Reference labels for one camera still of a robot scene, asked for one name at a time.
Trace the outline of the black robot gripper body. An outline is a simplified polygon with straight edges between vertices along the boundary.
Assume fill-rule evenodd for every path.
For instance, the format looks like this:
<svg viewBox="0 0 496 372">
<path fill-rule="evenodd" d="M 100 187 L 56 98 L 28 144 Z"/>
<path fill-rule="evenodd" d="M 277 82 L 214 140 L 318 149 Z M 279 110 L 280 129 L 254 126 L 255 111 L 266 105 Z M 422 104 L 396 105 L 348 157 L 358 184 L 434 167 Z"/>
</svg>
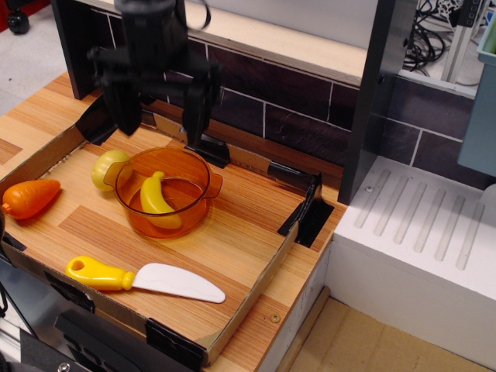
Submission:
<svg viewBox="0 0 496 372">
<path fill-rule="evenodd" d="M 174 84 L 164 80 L 168 71 L 193 77 L 206 97 L 220 100 L 220 66 L 190 49 L 183 1 L 115 1 L 114 5 L 121 13 L 126 44 L 88 52 L 95 82 L 108 104 L 133 102 L 143 89 L 172 93 Z"/>
</svg>

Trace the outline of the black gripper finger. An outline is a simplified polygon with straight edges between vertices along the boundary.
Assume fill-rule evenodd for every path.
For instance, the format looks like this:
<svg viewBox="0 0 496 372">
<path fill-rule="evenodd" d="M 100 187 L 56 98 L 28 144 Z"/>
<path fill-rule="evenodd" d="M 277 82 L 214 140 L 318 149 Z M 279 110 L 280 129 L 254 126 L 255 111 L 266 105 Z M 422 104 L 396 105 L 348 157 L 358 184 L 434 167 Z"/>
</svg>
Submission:
<svg viewBox="0 0 496 372">
<path fill-rule="evenodd" d="M 115 81 L 105 82 L 102 90 L 113 122 L 127 136 L 134 134 L 142 118 L 138 91 L 129 83 Z"/>
<path fill-rule="evenodd" d="M 211 78 L 194 78 L 184 93 L 183 128 L 190 148 L 198 147 L 208 128 L 217 87 Z"/>
</svg>

